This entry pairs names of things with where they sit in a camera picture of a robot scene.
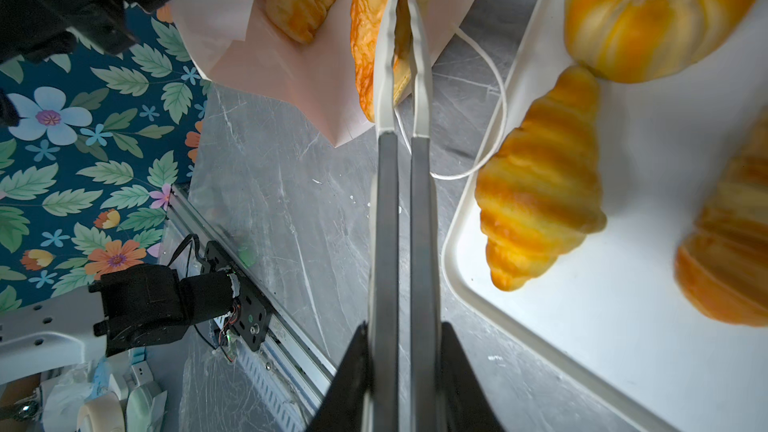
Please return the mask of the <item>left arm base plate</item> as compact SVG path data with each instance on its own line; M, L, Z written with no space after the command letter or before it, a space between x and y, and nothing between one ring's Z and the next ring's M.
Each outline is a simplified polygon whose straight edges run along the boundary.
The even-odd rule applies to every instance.
M207 272L224 273L233 283L233 305L223 319L223 332L233 332L252 352L258 352L275 308L219 242L209 241L204 257L209 264Z

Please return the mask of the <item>orange fake pretzel bread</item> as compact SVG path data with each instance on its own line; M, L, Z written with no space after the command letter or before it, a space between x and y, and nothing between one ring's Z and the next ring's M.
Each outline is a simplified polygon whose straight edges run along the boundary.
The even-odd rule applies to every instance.
M355 63L355 83L360 107L369 121L373 111L373 78L376 44L380 23L388 0L352 0L350 9L350 47ZM420 14L426 15L430 0L417 0ZM395 31L396 58L393 64L393 100L398 102L411 80L410 52L412 35L407 0L398 0Z

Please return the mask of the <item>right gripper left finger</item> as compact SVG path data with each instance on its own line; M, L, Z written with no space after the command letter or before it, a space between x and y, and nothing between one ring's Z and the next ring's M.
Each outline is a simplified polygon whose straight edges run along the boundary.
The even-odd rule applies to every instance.
M396 431L399 423L399 172L393 101L397 6L398 0L388 0L384 9L374 62L378 168L371 199L375 218L368 322L369 431Z

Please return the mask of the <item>ring shaped fake bread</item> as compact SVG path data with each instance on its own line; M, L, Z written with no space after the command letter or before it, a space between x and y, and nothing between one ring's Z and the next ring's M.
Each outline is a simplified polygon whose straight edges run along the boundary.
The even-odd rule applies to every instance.
M641 83L718 49L756 0L564 0L569 55L600 77Z

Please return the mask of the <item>red white paper bag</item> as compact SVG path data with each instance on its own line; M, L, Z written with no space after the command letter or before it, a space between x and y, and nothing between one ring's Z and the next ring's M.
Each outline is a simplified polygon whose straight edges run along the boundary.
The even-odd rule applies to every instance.
M266 16L266 0L173 0L173 19L201 75L220 85L298 108L333 145L358 137L360 107L350 47L352 0L336 0L309 44ZM474 0L430 0L422 16L431 65Z

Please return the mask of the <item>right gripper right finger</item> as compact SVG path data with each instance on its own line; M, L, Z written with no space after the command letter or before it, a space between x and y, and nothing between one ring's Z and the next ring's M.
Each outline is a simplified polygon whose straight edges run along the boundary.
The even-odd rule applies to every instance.
M412 32L413 118L410 179L411 429L440 431L440 291L436 193L430 171L433 80L417 0L408 0Z

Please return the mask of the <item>fake croissant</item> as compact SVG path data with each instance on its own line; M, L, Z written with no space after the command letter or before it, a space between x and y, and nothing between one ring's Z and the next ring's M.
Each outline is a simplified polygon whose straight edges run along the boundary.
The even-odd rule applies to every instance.
M475 199L493 284L513 291L602 231L600 86L571 66L480 169Z

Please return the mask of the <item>long ridged fake bread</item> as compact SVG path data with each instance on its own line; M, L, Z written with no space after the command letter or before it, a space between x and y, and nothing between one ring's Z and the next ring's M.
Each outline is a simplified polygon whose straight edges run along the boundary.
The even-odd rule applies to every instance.
M767 325L767 112L729 160L693 231L679 245L675 280L704 316Z

